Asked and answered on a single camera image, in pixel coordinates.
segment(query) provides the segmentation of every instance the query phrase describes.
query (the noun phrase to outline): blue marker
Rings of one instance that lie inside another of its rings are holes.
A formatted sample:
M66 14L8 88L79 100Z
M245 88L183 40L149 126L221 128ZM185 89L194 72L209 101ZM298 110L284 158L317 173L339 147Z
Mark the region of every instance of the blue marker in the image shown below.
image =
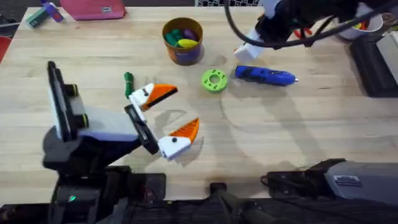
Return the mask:
M237 66L235 70L235 77L249 82L265 83L278 86L287 86L298 81L298 79L296 79L296 77L289 72L250 66Z
M41 0L41 2L47 13L55 20L55 22L63 21L63 16L60 14L60 12L53 3L47 2L47 0Z

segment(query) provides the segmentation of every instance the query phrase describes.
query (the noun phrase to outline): blue glue gun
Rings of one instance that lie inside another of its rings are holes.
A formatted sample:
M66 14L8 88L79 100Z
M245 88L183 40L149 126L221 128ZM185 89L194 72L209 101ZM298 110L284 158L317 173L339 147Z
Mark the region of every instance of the blue glue gun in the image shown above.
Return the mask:
M289 72L250 66L237 66L235 70L235 77L249 82L265 83L278 86L287 86L298 81L298 79L296 79L296 77Z

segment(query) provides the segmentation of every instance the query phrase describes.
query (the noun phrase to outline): pink case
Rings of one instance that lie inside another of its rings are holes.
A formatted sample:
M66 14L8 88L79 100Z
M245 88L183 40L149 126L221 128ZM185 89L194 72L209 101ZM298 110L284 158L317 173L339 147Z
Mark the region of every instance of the pink case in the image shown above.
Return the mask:
M122 0L61 0L64 10L76 20L120 19L126 10Z

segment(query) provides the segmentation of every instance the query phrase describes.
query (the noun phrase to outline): green led light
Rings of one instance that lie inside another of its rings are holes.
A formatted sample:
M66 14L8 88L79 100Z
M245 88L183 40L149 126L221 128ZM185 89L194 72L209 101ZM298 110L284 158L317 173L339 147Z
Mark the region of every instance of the green led light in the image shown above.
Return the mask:
M74 195L69 196L69 202L72 202L72 201L74 201L75 199L76 199L76 196L74 196Z

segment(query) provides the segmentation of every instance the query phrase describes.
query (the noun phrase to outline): green plastic ring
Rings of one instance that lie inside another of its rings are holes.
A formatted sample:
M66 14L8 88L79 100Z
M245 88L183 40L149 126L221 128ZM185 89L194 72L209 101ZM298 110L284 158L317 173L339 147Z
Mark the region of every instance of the green plastic ring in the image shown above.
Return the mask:
M218 82L212 82L210 79L218 79ZM216 93L223 91L228 83L228 78L220 69L207 70L201 77L201 84L206 90Z

